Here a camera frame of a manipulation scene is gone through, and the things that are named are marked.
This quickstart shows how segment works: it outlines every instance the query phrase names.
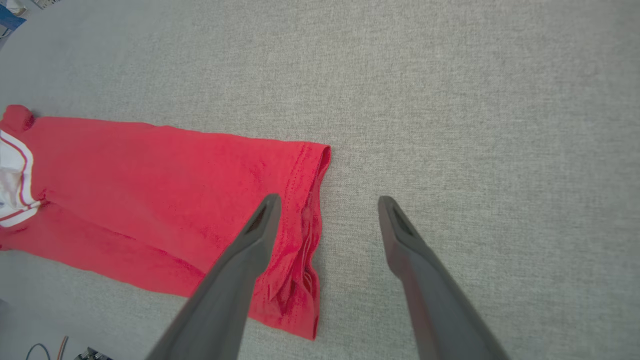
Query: red t-shirt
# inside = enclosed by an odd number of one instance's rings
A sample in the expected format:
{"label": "red t-shirt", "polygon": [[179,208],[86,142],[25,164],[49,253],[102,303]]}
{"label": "red t-shirt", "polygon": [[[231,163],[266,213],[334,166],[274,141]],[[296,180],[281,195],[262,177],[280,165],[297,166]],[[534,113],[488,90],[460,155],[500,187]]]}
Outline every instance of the red t-shirt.
{"label": "red t-shirt", "polygon": [[319,187],[329,146],[169,126],[41,117],[0,122],[0,247],[188,297],[269,193],[282,198],[249,316],[316,336]]}

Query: blue object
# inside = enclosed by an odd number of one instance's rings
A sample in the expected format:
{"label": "blue object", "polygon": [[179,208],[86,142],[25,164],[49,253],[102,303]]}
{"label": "blue object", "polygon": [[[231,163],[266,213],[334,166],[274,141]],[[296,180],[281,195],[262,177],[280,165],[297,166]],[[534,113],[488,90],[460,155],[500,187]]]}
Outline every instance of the blue object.
{"label": "blue object", "polygon": [[16,30],[18,26],[22,25],[22,23],[25,21],[26,20],[24,20],[23,18],[15,16],[12,12],[7,10],[7,8],[0,5],[0,25],[13,31]]}

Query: red stripe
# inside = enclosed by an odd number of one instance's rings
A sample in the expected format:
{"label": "red stripe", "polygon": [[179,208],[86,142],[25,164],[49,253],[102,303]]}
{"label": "red stripe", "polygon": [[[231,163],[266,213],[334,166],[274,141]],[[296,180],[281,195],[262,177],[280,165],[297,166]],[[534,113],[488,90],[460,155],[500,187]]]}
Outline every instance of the red stripe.
{"label": "red stripe", "polygon": [[7,220],[7,219],[10,219],[10,218],[12,218],[12,217],[14,217],[14,216],[16,216],[16,215],[18,215],[18,214],[21,214],[21,213],[23,213],[23,212],[25,212],[25,211],[27,211],[27,210],[30,210],[30,209],[25,209],[25,210],[17,211],[17,212],[15,212],[15,213],[11,214],[11,215],[7,215],[7,216],[5,216],[5,217],[3,217],[3,218],[0,218],[0,221],[5,221],[5,220]]}
{"label": "red stripe", "polygon": [[22,167],[22,172],[20,173],[20,192],[19,192],[18,195],[20,197],[20,202],[22,203],[22,205],[28,206],[27,203],[24,202],[24,199],[22,198],[22,190],[24,189],[24,171],[25,171],[25,169],[27,169],[27,157],[24,155],[22,150],[18,149],[17,146],[15,146],[14,144],[8,142],[3,137],[0,136],[0,140],[6,142],[10,147],[13,147],[14,149],[16,149],[20,153],[20,155],[22,155],[22,159],[24,159],[24,166]]}

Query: clothing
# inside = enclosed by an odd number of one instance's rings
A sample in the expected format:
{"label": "clothing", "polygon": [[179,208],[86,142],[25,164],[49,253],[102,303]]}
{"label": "clothing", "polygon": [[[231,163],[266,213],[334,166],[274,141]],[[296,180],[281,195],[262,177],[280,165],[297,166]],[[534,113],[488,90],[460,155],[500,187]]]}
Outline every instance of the clothing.
{"label": "clothing", "polygon": [[9,9],[0,5],[0,26],[15,31],[25,21],[25,19],[15,16]]}
{"label": "clothing", "polygon": [[249,316],[314,339],[319,187],[330,148],[9,106],[0,245],[188,297],[269,193],[282,198]]}

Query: cable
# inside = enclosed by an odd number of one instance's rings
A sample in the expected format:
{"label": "cable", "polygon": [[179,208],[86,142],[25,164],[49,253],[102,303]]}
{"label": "cable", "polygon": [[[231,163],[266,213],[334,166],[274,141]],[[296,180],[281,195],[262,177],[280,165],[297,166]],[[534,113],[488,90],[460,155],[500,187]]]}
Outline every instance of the cable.
{"label": "cable", "polygon": [[62,360],[62,355],[65,353],[65,347],[67,347],[67,340],[69,340],[69,337],[65,335],[62,339],[62,343],[60,344],[60,350],[58,350],[58,357],[56,360]]}
{"label": "cable", "polygon": [[33,345],[31,349],[29,349],[29,352],[27,353],[27,358],[25,360],[29,360],[29,355],[31,355],[31,351],[37,346],[41,347],[42,350],[44,350],[44,352],[47,354],[47,359],[51,360],[51,356],[49,356],[49,351],[47,351],[47,348],[45,348],[44,345],[42,345],[41,343],[37,343],[36,345]]}

